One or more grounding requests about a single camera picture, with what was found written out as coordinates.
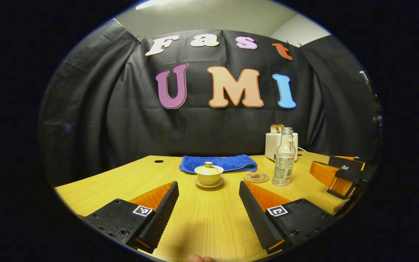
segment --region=cork coaster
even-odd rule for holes
[[[243,176],[243,179],[250,183],[263,183],[269,180],[269,176],[260,172],[250,172]]]

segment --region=folded blue towel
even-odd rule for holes
[[[210,157],[199,157],[199,156],[184,156],[179,169],[188,173],[196,174],[195,168],[198,166],[204,166],[204,162],[213,162],[215,166],[221,166],[224,168],[224,172],[230,171],[256,171],[258,165],[251,159],[250,156],[228,156],[225,158],[210,156]]]

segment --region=white toaster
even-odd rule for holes
[[[298,154],[298,134],[293,133],[294,136],[294,147],[295,147],[295,161]],[[276,149],[281,144],[281,134],[266,134],[266,144],[264,146],[264,156],[276,161]]]

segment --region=purple letter u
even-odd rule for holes
[[[169,71],[164,71],[156,76],[158,81],[158,96],[161,105],[167,109],[176,109],[183,105],[187,97],[187,84],[185,83],[185,70],[187,64],[180,64],[172,70],[177,76],[177,96],[170,98],[168,93],[168,76]]]

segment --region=saucer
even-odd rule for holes
[[[202,183],[198,180],[198,178],[195,178],[195,179],[193,180],[193,182],[195,182],[195,184],[196,184],[197,186],[201,186],[201,187],[204,187],[204,188],[213,188],[213,187],[218,187],[218,186],[221,186],[221,185],[224,183],[224,178],[219,179],[219,182],[217,182],[216,184],[202,184]]]

